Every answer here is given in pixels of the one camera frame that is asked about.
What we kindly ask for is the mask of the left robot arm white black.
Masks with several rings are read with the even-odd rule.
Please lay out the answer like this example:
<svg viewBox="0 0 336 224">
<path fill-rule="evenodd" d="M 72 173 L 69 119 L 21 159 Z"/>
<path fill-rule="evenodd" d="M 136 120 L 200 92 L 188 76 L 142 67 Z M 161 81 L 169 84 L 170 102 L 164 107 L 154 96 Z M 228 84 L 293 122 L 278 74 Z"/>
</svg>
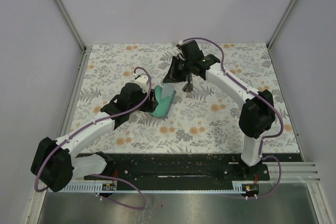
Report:
<svg viewBox="0 0 336 224">
<path fill-rule="evenodd" d="M 133 111 L 154 112 L 157 105 L 155 89 L 144 92 L 139 84 L 127 83 L 120 94 L 82 128 L 55 140 L 46 137 L 40 141 L 30 168 L 36 176 L 35 181 L 42 181 L 47 188 L 58 192 L 77 177 L 97 174 L 109 179 L 114 167 L 101 154 L 86 157 L 78 157 L 78 154 L 97 138 L 125 123 Z"/>
</svg>

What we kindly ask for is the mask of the black sunglasses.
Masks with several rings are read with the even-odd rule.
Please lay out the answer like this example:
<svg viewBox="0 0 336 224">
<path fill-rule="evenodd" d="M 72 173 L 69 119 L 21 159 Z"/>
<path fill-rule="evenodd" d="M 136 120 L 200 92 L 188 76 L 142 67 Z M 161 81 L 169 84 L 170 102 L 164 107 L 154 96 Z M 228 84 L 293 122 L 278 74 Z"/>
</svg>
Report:
<svg viewBox="0 0 336 224">
<path fill-rule="evenodd" d="M 188 74 L 186 76 L 186 85 L 183 87 L 183 91 L 184 92 L 192 92 L 193 91 L 193 79 L 192 79 L 192 75 L 191 74 Z"/>
</svg>

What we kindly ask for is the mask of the blue-grey glasses case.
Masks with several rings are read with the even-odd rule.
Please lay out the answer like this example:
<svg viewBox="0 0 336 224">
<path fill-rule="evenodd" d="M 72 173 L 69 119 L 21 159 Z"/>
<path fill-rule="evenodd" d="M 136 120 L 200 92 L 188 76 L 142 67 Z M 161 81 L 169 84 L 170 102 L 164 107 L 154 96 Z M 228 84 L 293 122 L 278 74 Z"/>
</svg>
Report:
<svg viewBox="0 0 336 224">
<path fill-rule="evenodd" d="M 164 119 L 167 117 L 170 111 L 171 105 L 176 95 L 176 90 L 171 96 L 166 97 L 165 99 L 161 99 L 161 91 L 162 91 L 162 86 L 160 85 L 157 85 L 154 88 L 155 106 L 154 106 L 154 111 L 150 112 L 150 114 L 156 118 Z"/>
</svg>

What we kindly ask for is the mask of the light blue cloth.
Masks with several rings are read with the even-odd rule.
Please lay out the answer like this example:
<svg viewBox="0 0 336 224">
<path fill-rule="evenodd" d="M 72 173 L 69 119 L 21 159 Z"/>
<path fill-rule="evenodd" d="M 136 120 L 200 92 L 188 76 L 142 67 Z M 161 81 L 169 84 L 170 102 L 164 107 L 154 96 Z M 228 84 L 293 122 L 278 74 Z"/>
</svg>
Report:
<svg viewBox="0 0 336 224">
<path fill-rule="evenodd" d="M 172 85 L 168 83 L 162 84 L 161 99 L 171 96 L 174 93 L 175 89 Z"/>
</svg>

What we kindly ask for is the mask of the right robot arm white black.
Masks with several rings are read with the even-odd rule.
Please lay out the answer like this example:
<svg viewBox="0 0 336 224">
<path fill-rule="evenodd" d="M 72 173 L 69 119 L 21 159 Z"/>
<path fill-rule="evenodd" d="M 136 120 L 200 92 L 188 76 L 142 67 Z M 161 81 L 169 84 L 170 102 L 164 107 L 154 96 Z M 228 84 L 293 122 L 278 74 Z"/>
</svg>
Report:
<svg viewBox="0 0 336 224">
<path fill-rule="evenodd" d="M 225 70 L 224 59 L 213 54 L 204 55 L 193 37 L 177 44 L 179 53 L 172 58 L 163 83 L 185 82 L 187 91 L 192 89 L 192 77 L 198 76 L 223 90 L 240 108 L 239 127 L 244 134 L 244 146 L 239 166 L 243 179 L 250 180 L 258 173 L 261 161 L 264 132 L 271 129 L 275 121 L 272 94 L 254 89 L 231 72 Z"/>
</svg>

